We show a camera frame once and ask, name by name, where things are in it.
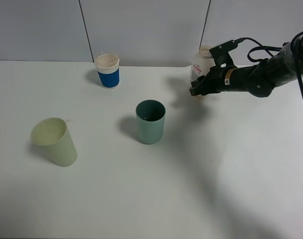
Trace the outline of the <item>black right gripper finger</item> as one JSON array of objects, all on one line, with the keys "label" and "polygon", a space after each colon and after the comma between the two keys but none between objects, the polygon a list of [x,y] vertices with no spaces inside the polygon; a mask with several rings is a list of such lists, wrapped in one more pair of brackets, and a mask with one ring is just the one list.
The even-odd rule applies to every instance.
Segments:
[{"label": "black right gripper finger", "polygon": [[213,85],[213,78],[205,75],[198,77],[195,81],[191,82],[189,91],[192,96],[215,94],[216,88]]}]

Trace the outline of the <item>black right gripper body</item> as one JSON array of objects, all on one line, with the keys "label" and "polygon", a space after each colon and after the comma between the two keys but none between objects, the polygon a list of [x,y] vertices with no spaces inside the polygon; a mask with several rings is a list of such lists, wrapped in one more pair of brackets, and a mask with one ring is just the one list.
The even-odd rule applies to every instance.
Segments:
[{"label": "black right gripper body", "polygon": [[203,95],[218,94],[221,92],[249,92],[265,98],[268,97],[275,84],[265,73],[264,64],[260,63],[248,67],[214,66],[203,80]]}]

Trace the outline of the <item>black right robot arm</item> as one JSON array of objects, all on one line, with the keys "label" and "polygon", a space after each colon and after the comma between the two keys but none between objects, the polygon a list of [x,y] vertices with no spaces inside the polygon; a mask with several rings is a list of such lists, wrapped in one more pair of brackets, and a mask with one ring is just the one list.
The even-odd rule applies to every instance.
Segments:
[{"label": "black right robot arm", "polygon": [[189,89],[192,96],[218,94],[220,92],[249,92],[264,98],[276,87],[285,85],[298,76],[303,76],[303,31],[291,42],[282,47],[259,45],[252,52],[264,50],[276,51],[271,58],[248,59],[253,63],[248,67],[236,67],[229,52],[236,49],[245,38],[229,40],[209,50],[214,66],[209,72],[191,82]]}]

